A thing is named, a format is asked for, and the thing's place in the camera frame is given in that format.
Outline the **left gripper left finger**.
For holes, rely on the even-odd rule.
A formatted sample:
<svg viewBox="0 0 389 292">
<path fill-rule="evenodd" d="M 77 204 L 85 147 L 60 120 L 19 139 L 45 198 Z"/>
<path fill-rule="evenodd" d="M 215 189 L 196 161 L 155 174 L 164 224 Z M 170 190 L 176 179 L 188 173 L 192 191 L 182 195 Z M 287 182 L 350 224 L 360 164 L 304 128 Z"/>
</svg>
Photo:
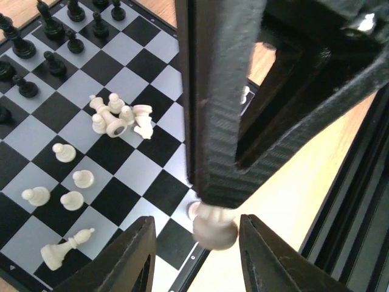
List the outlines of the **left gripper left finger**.
<svg viewBox="0 0 389 292">
<path fill-rule="evenodd" d="M 150 292 L 153 286 L 155 259 L 154 217 L 142 216 L 91 263 L 54 290 Z"/>
</svg>

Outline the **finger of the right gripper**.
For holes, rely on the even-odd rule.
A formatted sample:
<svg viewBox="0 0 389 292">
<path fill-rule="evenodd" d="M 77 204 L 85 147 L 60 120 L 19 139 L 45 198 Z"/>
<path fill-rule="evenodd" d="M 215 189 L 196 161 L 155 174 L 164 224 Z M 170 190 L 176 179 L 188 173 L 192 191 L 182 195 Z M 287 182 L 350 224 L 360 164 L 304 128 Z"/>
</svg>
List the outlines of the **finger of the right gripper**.
<svg viewBox="0 0 389 292">
<path fill-rule="evenodd" d="M 290 82 L 278 66 L 239 103 L 259 35 L 299 40 L 306 14 L 306 1 L 176 2 L 188 178 L 203 203 L 240 207 L 306 144 L 299 124 L 270 123 L 265 100 Z"/>
</svg>

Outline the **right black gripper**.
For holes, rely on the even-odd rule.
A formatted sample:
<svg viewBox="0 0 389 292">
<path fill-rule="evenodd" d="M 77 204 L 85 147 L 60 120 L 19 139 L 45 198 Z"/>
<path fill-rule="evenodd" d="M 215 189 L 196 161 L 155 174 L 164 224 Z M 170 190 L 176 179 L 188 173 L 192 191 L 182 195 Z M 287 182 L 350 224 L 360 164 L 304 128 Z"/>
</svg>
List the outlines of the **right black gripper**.
<svg viewBox="0 0 389 292">
<path fill-rule="evenodd" d="M 275 61 L 244 112 L 236 164 L 277 169 L 388 81 L 387 1 L 268 1 Z"/>
</svg>

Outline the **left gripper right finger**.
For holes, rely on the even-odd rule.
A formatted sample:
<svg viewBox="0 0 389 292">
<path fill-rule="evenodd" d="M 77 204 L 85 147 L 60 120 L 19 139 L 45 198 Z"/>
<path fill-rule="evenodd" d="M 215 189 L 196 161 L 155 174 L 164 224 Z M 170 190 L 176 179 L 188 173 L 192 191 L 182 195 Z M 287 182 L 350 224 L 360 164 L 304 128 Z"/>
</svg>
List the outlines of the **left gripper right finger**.
<svg viewBox="0 0 389 292">
<path fill-rule="evenodd" d="M 239 249 L 246 291 L 349 291 L 255 215 L 240 218 Z"/>
</svg>

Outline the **white chess piece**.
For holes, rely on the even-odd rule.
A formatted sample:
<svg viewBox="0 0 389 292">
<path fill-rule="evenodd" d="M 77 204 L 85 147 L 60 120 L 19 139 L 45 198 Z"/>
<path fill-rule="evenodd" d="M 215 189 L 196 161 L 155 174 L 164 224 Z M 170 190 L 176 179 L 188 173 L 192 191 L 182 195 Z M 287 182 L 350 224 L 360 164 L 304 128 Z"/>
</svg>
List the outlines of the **white chess piece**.
<svg viewBox="0 0 389 292">
<path fill-rule="evenodd" d="M 236 210 L 195 201 L 188 205 L 187 214 L 193 222 L 193 238 L 204 249 L 220 251 L 235 244 L 238 237 L 234 222 Z"/>
<path fill-rule="evenodd" d="M 243 89 L 243 93 L 241 95 L 241 100 L 240 100 L 240 104 L 241 105 L 246 103 L 247 95 L 249 94 L 249 92 L 250 92 L 250 88 L 248 86 L 245 86 L 244 89 Z"/>
</svg>

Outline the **white bishop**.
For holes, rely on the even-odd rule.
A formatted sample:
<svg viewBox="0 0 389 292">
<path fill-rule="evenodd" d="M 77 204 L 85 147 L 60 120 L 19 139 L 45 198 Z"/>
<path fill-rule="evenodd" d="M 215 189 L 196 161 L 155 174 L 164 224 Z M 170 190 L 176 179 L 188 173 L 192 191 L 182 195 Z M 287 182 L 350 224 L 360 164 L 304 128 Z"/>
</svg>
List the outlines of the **white bishop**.
<svg viewBox="0 0 389 292">
<path fill-rule="evenodd" d="M 77 249 L 79 245 L 86 243 L 91 234 L 95 231 L 94 228 L 82 229 L 73 237 L 69 237 L 66 242 L 57 245 L 47 244 L 40 250 L 44 263 L 51 271 L 55 271 L 62 266 L 66 254 L 71 249 Z"/>
</svg>

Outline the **black silver chess board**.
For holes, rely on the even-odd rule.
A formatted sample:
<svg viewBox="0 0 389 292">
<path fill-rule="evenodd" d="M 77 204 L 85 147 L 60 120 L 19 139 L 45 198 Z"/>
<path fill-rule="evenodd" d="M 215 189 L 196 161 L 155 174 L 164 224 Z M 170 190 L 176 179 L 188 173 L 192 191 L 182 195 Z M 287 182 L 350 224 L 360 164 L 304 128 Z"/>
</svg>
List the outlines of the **black silver chess board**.
<svg viewBox="0 0 389 292">
<path fill-rule="evenodd" d="M 93 31 L 92 1 L 80 1 L 85 19 L 72 21 L 67 3 L 51 8 L 52 16 L 84 43 L 73 54 L 67 38 L 50 40 L 37 19 L 21 35 L 36 47 L 21 59 L 12 44 L 1 45 L 1 60 L 38 87 L 23 97 L 12 82 L 1 83 L 1 105 L 10 111 L 1 125 L 1 277 L 19 291 L 50 291 L 91 263 L 136 219 L 154 217 L 157 254 L 154 291 L 188 291 L 207 252 L 193 241 L 187 206 L 196 193 L 187 181 L 184 115 L 178 42 L 174 28 L 136 2 L 123 1 L 123 21 L 100 9 L 109 30 L 105 39 Z M 144 140 L 127 129 L 111 138 L 92 129 L 89 97 L 108 101 L 117 93 L 127 105 L 153 108 L 153 136 Z M 70 144 L 75 159 L 56 159 L 52 146 Z M 92 186 L 78 188 L 72 175 L 89 170 Z M 50 192 L 43 206 L 21 196 L 26 189 Z M 62 195 L 77 191 L 84 203 L 70 211 Z M 67 241 L 82 229 L 94 228 L 90 239 L 71 249 L 62 266 L 51 271 L 40 250 Z"/>
</svg>

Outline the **pile of white pieces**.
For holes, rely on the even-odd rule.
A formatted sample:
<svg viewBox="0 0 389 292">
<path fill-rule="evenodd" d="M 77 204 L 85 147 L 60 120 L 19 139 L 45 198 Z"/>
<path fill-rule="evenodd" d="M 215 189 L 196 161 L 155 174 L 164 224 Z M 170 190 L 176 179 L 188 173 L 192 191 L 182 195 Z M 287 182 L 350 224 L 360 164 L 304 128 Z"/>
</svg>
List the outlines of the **pile of white pieces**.
<svg viewBox="0 0 389 292">
<path fill-rule="evenodd" d="M 151 139 L 154 131 L 151 124 L 152 106 L 128 106 L 116 93 L 109 95 L 107 105 L 101 97 L 91 95 L 89 99 L 89 107 L 95 110 L 92 115 L 92 129 L 96 133 L 116 138 L 132 127 L 143 139 Z"/>
</svg>

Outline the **white pawn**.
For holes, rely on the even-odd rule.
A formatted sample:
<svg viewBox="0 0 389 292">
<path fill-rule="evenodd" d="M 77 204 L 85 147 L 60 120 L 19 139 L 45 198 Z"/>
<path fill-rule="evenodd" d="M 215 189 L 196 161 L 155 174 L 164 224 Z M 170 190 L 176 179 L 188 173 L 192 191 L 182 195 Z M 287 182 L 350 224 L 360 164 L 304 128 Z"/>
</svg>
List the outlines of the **white pawn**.
<svg viewBox="0 0 389 292">
<path fill-rule="evenodd" d="M 34 187 L 33 189 L 24 190 L 21 196 L 31 205 L 39 207 L 45 205 L 49 201 L 50 192 L 45 187 Z"/>
<path fill-rule="evenodd" d="M 83 195 L 77 191 L 71 191 L 61 196 L 60 202 L 67 210 L 74 211 L 82 207 L 84 203 Z"/>
<path fill-rule="evenodd" d="M 79 170 L 73 173 L 72 178 L 78 188 L 85 189 L 94 183 L 94 175 L 89 170 Z"/>
<path fill-rule="evenodd" d="M 52 151 L 56 159 L 63 163 L 73 161 L 77 155 L 76 149 L 70 144 L 56 143 L 52 146 Z"/>
</svg>

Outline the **black pawn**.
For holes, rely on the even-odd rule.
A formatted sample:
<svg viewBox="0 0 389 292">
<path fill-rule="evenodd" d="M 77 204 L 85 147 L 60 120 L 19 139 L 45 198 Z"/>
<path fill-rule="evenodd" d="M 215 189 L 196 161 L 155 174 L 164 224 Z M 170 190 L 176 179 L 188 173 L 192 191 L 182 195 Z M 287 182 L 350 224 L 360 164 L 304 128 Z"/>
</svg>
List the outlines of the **black pawn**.
<svg viewBox="0 0 389 292">
<path fill-rule="evenodd" d="M 68 38 L 67 47 L 73 54 L 80 54 L 84 51 L 84 43 L 79 40 L 72 29 L 67 29 L 65 34 Z"/>
<path fill-rule="evenodd" d="M 113 8 L 111 10 L 111 16 L 115 21 L 123 21 L 126 17 L 125 10 L 121 7 L 120 0 L 112 0 Z"/>
<path fill-rule="evenodd" d="M 93 13 L 94 23 L 92 25 L 92 31 L 97 38 L 106 38 L 109 35 L 109 30 L 106 24 L 103 22 L 100 12 Z"/>
</svg>

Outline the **black knight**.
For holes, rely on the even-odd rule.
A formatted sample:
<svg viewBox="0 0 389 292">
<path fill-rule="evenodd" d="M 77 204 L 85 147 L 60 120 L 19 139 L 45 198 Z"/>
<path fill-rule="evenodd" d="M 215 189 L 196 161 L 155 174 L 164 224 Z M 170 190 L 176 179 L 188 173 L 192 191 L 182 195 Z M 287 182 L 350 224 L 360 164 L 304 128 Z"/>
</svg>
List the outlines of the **black knight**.
<svg viewBox="0 0 389 292">
<path fill-rule="evenodd" d="M 67 15 L 74 22 L 81 22 L 85 19 L 85 11 L 80 7 L 78 0 L 68 0 Z"/>
</svg>

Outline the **black king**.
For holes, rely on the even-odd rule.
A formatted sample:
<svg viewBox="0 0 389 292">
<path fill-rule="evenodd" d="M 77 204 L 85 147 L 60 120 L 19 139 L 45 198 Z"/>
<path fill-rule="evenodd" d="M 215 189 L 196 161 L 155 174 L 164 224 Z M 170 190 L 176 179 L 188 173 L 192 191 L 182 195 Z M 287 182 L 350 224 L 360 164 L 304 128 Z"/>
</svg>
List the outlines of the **black king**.
<svg viewBox="0 0 389 292">
<path fill-rule="evenodd" d="M 1 14 L 1 30 L 3 30 L 5 38 L 13 43 L 12 51 L 17 57 L 30 59 L 35 56 L 35 45 L 29 40 L 24 40 L 19 29 L 13 25 L 12 20 L 3 14 Z"/>
</svg>

